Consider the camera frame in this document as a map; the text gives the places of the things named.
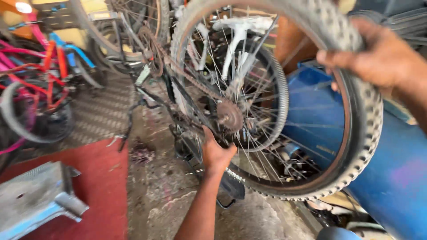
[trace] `bicycle chain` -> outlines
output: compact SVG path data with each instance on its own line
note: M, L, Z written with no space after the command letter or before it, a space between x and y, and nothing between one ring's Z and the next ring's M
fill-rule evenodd
M209 95L212 98L218 99L221 102L228 102L230 103L231 106L234 106L237 111L240 111L240 109L238 108L238 106L236 104L234 104L232 101L230 101L229 99L222 97L220 95L218 95L217 93L209 90L206 86L204 86L203 84L199 83L197 80L195 80L192 76L190 76L188 73L184 72L183 69L180 68L179 64L177 64L174 60L172 60L172 58L167 54L166 50L164 48L162 48L162 46L157 42L156 37L153 35L153 33L150 31L150 29L146 26L141 27L139 34L141 33L146 33L152 40L152 43L155 45L155 47L157 48L157 50L159 50L161 52L161 54L163 55L163 63L164 65L168 68L168 70L171 70L179 75L184 76L187 80L189 80L193 85L195 85L199 90L201 90L203 93ZM176 109L179 109L178 104L174 104L171 103L170 100L168 99L168 102L170 103L170 106L175 107ZM188 122L190 122L190 125L195 125L197 126L199 129L202 129L202 125L199 123L196 123L195 121L193 121L192 119L190 119L190 117L188 117L187 115L183 114L181 111L176 111L178 113L178 115L184 119L187 120Z

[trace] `concrete floor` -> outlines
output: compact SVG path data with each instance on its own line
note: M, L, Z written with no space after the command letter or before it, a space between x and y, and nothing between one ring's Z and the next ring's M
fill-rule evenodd
M129 163L128 239L173 239L198 188L188 166L174 157L171 119L163 108L138 107L132 139L139 136L156 151L145 165ZM230 198L219 194L224 202ZM311 240L313 233L288 202L247 190L230 209L216 208L216 239Z

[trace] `red mat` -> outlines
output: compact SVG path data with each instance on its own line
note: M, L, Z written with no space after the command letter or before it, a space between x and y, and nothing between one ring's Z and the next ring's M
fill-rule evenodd
M127 233L127 151L117 152L111 139L57 152L11 166L0 183L48 161L61 161L82 174L73 178L76 195L89 205L79 223L61 216L29 233L23 240L124 240Z

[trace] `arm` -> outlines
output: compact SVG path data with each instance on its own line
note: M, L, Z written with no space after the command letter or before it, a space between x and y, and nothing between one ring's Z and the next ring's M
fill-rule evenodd
M203 181L175 240L214 239L216 195L219 183L225 168L230 164L237 151L235 145L223 149L207 127L203 126L203 130L205 132L205 144L202 146L205 167Z
M352 20L366 41L360 53L324 51L317 61L346 68L402 101L427 134L427 62L393 31L362 18Z

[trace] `mechanic's hand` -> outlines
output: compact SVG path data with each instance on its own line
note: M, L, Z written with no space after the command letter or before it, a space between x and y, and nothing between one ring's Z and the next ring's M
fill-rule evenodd
M320 50L317 61L329 68L329 73L334 67L346 68L380 88L393 88L426 70L421 55L392 30L363 18L351 21L365 39L366 50L360 53Z
M203 126L203 131L205 132L205 143L202 146L205 174L223 174L236 154L237 148L232 143L228 149L224 149L218 145L208 127Z

